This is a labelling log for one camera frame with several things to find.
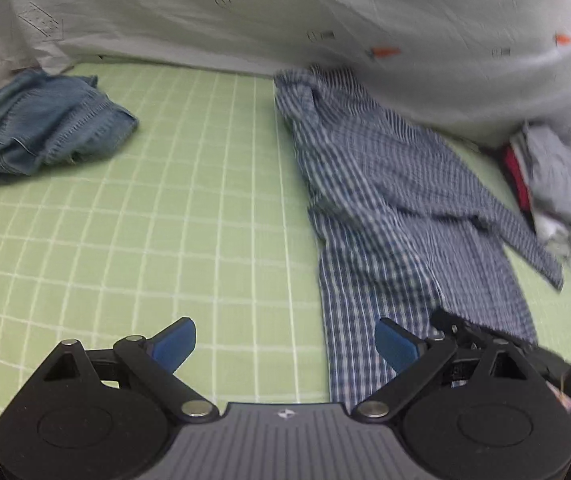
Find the light grey folded garment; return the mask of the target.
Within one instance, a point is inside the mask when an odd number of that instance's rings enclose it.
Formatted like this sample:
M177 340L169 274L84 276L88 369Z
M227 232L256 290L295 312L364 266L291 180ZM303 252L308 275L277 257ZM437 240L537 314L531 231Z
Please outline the light grey folded garment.
M543 124L525 124L522 133L534 205L571 235L571 149Z

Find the white folded garment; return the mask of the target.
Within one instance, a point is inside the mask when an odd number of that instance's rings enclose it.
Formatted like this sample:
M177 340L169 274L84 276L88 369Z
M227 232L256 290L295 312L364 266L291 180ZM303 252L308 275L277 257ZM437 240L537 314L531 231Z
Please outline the white folded garment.
M532 212L537 240L557 258L566 260L571 256L571 228L545 212Z

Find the blue denim jeans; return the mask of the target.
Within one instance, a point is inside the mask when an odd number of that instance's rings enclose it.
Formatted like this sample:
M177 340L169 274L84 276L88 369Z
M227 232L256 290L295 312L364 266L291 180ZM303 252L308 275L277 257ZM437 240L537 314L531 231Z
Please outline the blue denim jeans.
M24 70L0 88L0 180L111 157L138 125L96 76Z

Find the blue white checked shirt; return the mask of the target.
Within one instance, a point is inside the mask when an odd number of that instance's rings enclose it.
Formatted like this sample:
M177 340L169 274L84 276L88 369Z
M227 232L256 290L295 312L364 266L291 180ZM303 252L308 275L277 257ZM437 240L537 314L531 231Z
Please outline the blue white checked shirt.
M381 318L423 338L444 309L536 340L507 253L555 288L560 263L442 136L375 102L344 68L285 70L275 87L319 242L332 401L354 408L392 379L374 347Z

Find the red folded garment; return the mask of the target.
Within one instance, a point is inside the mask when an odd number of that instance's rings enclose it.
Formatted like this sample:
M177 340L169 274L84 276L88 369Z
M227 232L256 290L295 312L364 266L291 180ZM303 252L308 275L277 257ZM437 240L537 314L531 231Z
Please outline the red folded garment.
M501 168L510 185L511 191L517 200L520 211L525 214L532 212L531 199L529 198L528 187L523 178L517 155L514 153L510 145L506 145L501 149L500 153Z

